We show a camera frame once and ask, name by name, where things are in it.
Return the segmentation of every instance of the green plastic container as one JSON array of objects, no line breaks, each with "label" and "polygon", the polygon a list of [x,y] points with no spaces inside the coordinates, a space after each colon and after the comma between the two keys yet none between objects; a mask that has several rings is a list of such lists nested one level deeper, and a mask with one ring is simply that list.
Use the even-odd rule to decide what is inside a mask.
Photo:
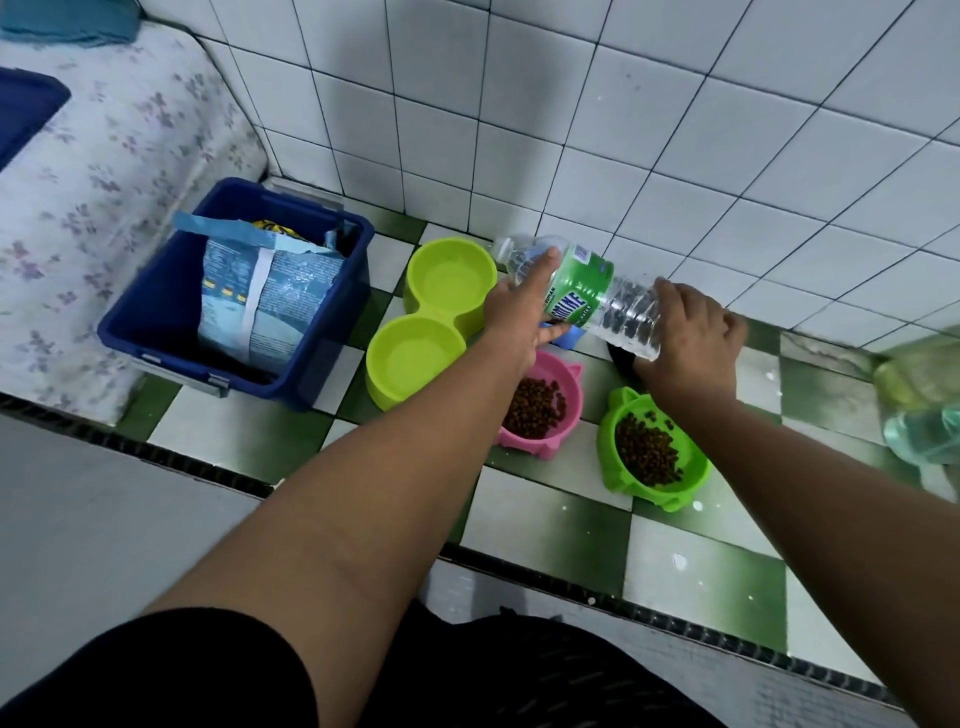
[{"label": "green plastic container", "polygon": [[367,347],[367,391],[383,410],[400,404],[456,361],[483,328],[496,266],[471,240],[446,237],[417,249],[407,266],[400,316]]},{"label": "green plastic container", "polygon": [[[646,420],[648,412],[657,413],[657,421]],[[616,424],[627,415],[633,414],[638,420],[645,420],[648,427],[656,427],[667,432],[673,438],[672,447],[677,451],[677,467],[684,471],[684,479],[670,485],[653,488],[644,485],[624,467],[616,452],[614,431]],[[667,513],[678,511],[690,504],[697,492],[710,475],[710,461],[693,441],[679,427],[668,429],[667,415],[654,404],[650,395],[641,395],[630,387],[621,387],[610,392],[607,414],[597,430],[597,456],[603,471],[603,483],[614,493],[641,497],[658,505]]]}]

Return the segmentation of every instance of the bed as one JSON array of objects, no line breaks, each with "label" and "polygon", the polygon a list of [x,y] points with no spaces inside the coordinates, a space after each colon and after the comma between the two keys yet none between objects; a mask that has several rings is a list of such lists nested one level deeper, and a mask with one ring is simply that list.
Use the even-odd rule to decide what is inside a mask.
[{"label": "bed", "polygon": [[0,170],[0,392],[114,425],[141,374],[95,330],[115,298],[223,177],[266,153],[201,45],[145,22],[136,43],[0,40],[0,66],[72,92]]}]

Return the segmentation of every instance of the right hand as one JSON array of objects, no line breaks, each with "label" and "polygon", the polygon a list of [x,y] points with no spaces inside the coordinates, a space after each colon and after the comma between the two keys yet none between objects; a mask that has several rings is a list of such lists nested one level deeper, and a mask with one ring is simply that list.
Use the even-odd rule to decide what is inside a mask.
[{"label": "right hand", "polygon": [[655,284],[660,302],[660,356],[638,357],[634,371],[671,417],[702,398],[736,399],[736,358],[747,324],[696,288]]}]

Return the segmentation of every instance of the white tiled wall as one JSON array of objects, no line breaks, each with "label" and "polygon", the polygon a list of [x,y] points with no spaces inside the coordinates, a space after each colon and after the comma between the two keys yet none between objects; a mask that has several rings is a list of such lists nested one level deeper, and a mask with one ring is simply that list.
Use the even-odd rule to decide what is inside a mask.
[{"label": "white tiled wall", "polygon": [[957,0],[142,5],[284,176],[841,343],[960,332]]}]

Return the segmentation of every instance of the hand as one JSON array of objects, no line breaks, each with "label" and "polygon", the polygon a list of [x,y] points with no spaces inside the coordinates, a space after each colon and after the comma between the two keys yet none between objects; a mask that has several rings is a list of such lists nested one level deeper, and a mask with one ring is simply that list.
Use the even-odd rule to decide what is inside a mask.
[{"label": "hand", "polygon": [[550,287],[550,277],[560,266],[560,261],[560,251],[551,247],[540,256],[520,286],[513,286],[509,279],[503,279],[484,301],[484,335],[495,337],[497,346],[517,352],[521,376],[534,365],[537,347],[549,344],[570,330],[570,324],[540,328],[540,324],[547,320],[543,315],[543,302]]},{"label": "hand", "polygon": [[657,406],[674,416],[702,398],[736,399],[736,358],[747,324],[696,288],[656,283],[660,303],[660,356],[637,358],[634,371]]}]

